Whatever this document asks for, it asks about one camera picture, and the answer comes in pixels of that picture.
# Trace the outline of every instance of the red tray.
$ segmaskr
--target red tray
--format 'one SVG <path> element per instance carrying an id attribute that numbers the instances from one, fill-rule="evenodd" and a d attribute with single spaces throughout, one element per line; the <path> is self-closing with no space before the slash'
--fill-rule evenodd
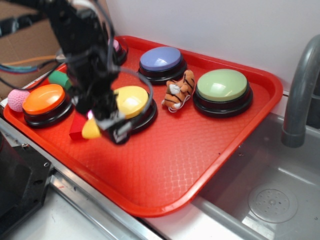
<path id="1" fill-rule="evenodd" d="M 124 67 L 133 70 L 138 70 L 143 53 L 162 46 L 131 36 L 121 38 L 129 47 Z M 283 95 L 282 84 L 268 72 L 185 50 L 181 53 L 196 80 L 215 69 L 243 73 L 253 90 L 252 106 L 238 116 L 217 119 L 200 114 L 190 100 L 178 112 L 170 113 L 161 105 L 166 87 L 154 86 L 157 119 L 124 145 L 114 145 L 105 138 L 71 140 L 74 112 L 44 129 L 28 127 L 23 114 L 8 106 L 4 116 L 128 213 L 138 217 L 166 215 L 195 197 Z M 127 85 L 148 90 L 126 73 L 121 73 L 112 87 Z"/>

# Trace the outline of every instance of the sink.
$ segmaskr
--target sink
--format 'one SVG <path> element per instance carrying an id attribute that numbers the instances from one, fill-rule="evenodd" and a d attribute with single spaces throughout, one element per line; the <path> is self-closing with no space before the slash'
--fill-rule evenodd
<path id="1" fill-rule="evenodd" d="M 303 146 L 281 143 L 283 118 L 270 113 L 199 196 L 269 240 L 319 239 L 320 131 Z"/>

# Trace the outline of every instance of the gray faucet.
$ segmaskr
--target gray faucet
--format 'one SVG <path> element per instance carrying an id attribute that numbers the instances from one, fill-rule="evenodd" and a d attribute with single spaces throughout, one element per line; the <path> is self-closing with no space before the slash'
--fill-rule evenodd
<path id="1" fill-rule="evenodd" d="M 291 148 L 305 142 L 306 125 L 320 128 L 320 35 L 305 47 L 286 105 L 281 141 Z"/>

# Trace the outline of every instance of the sink drain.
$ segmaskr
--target sink drain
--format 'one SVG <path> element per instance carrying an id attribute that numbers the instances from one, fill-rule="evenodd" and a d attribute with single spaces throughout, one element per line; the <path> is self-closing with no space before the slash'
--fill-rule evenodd
<path id="1" fill-rule="evenodd" d="M 254 188 L 248 203 L 254 215 L 274 224 L 290 220 L 298 209 L 296 196 L 287 188 L 273 183 Z"/>

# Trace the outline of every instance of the tiger plush toy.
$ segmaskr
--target tiger plush toy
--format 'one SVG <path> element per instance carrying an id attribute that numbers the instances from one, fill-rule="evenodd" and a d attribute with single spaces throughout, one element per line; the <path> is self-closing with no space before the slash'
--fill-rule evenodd
<path id="1" fill-rule="evenodd" d="M 168 80 L 163 106 L 167 106 L 171 113 L 181 109 L 185 102 L 191 98 L 195 88 L 195 76 L 191 70 L 186 70 L 180 81 Z"/>

